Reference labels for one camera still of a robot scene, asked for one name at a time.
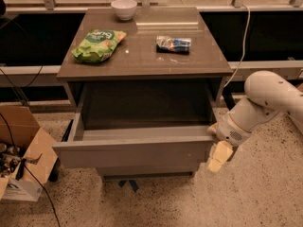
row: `concrete floor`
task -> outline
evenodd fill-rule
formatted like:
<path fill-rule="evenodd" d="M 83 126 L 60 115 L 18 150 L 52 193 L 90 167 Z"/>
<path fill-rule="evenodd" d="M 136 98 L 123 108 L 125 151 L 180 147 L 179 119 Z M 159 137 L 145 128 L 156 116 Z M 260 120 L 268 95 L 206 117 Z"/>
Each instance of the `concrete floor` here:
<path fill-rule="evenodd" d="M 219 114 L 226 109 L 220 108 Z M 36 113 L 56 140 L 73 113 Z M 213 174 L 137 179 L 139 190 L 102 182 L 93 168 L 61 166 L 45 185 L 61 226 L 302 226 L 303 135 L 285 115 L 262 125 Z M 57 226 L 45 192 L 38 202 L 0 201 L 0 226 Z"/>

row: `white bowl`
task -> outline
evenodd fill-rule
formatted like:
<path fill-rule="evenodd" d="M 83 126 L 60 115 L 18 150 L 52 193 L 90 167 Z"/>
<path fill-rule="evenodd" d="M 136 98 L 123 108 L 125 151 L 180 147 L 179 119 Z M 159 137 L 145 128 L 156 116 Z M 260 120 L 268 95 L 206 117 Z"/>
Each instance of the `white bowl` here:
<path fill-rule="evenodd" d="M 135 14 L 137 3 L 134 0 L 115 0 L 111 6 L 120 20 L 130 20 Z"/>

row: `green chip bag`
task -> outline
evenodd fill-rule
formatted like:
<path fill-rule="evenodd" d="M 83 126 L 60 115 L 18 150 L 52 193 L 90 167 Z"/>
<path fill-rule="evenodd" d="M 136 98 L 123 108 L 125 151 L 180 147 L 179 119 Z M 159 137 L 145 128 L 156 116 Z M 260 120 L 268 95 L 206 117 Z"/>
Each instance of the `green chip bag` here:
<path fill-rule="evenodd" d="M 99 63 L 112 56 L 125 36 L 123 31 L 92 29 L 71 52 L 79 62 Z"/>

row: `table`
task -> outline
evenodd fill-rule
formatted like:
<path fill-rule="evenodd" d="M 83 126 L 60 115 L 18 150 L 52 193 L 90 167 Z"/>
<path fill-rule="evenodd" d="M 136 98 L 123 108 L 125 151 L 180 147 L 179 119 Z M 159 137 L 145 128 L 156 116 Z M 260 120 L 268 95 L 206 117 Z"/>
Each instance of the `table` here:
<path fill-rule="evenodd" d="M 127 33 L 99 65 L 71 54 L 92 28 Z M 159 53 L 157 35 L 191 38 L 189 54 Z M 196 8 L 137 8 L 126 22 L 88 9 L 57 75 L 76 117 L 54 149 L 65 167 L 95 167 L 102 178 L 194 174 L 215 140 L 206 130 L 231 74 Z"/>

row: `brown table top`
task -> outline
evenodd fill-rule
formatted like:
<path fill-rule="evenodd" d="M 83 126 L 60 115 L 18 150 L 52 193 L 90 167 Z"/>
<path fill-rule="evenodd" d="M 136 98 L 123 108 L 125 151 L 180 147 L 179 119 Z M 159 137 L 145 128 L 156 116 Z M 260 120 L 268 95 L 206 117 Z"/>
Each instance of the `brown table top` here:
<path fill-rule="evenodd" d="M 154 27 L 149 27 L 153 23 L 152 18 L 158 22 L 154 23 Z M 93 28 L 122 30 L 127 36 L 107 61 L 96 65 L 77 62 L 71 50 L 78 46 Z M 157 35 L 191 38 L 190 52 L 188 54 L 157 52 Z M 112 9 L 88 9 L 65 56 L 57 79 L 88 81 L 205 78 L 228 76 L 231 73 L 232 70 L 222 51 L 195 8 L 137 8 L 134 18 L 126 22 L 119 21 Z"/>

